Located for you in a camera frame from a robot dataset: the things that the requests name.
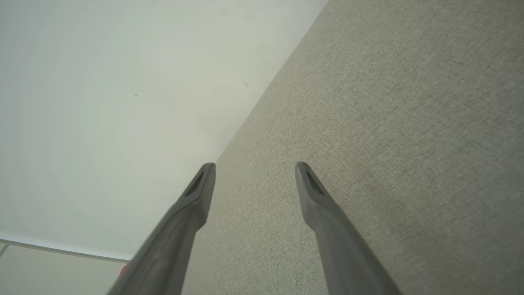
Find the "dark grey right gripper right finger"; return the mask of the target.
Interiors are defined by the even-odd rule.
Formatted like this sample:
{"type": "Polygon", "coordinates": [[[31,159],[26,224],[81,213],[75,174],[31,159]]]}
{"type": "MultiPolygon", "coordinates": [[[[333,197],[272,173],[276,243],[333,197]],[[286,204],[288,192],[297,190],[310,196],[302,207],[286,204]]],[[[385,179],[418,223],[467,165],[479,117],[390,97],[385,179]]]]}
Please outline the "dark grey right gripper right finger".
{"type": "Polygon", "coordinates": [[[296,188],[305,223],[315,235],[330,295],[400,295],[389,276],[313,169],[295,166],[296,188]]]}

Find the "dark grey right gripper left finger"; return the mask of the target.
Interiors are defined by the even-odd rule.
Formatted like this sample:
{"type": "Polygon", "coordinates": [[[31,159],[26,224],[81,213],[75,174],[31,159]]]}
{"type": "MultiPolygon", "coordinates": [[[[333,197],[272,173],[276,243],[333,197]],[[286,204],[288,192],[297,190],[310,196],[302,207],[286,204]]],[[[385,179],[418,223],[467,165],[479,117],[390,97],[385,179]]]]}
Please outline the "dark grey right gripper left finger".
{"type": "Polygon", "coordinates": [[[216,180],[205,163],[110,288],[110,295],[179,295],[195,234],[207,222],[216,180]]]}

